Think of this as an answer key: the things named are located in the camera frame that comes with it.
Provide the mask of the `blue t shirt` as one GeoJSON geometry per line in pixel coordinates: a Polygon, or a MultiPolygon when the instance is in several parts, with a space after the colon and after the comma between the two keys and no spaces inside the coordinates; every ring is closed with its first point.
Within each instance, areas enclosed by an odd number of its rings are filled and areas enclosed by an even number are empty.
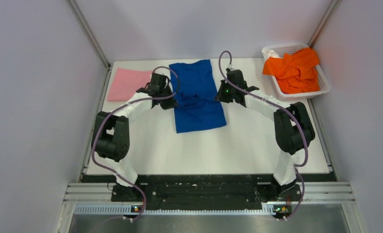
{"type": "Polygon", "coordinates": [[[195,63],[173,63],[169,68],[173,88],[180,84],[175,95],[177,107],[174,109],[177,133],[205,131],[226,126],[223,107],[215,100],[217,94],[209,59],[195,63]]]}

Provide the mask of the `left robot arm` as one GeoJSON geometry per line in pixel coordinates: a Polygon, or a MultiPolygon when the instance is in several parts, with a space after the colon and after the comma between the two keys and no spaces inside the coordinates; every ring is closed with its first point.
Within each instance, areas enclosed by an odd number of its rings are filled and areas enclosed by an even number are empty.
{"type": "Polygon", "coordinates": [[[126,103],[96,116],[91,159],[95,165],[113,173],[114,191],[128,201],[146,202],[145,193],[136,184],[138,174],[126,158],[130,147],[129,124],[157,105],[164,110],[177,105],[174,96],[180,90],[179,77],[175,75],[175,89],[169,86],[169,81],[165,75],[152,73],[145,87],[139,88],[126,103]]]}

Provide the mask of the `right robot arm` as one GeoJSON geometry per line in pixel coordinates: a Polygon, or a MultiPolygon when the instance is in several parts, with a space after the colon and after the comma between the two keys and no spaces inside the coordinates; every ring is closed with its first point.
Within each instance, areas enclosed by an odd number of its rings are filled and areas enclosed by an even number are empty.
{"type": "Polygon", "coordinates": [[[298,168],[308,161],[308,147],[316,137],[311,119],[302,102],[287,103],[248,86],[239,69],[226,69],[216,101],[237,103],[273,122],[275,140],[280,148],[271,183],[255,191],[261,202],[285,199],[296,186],[298,168]]]}

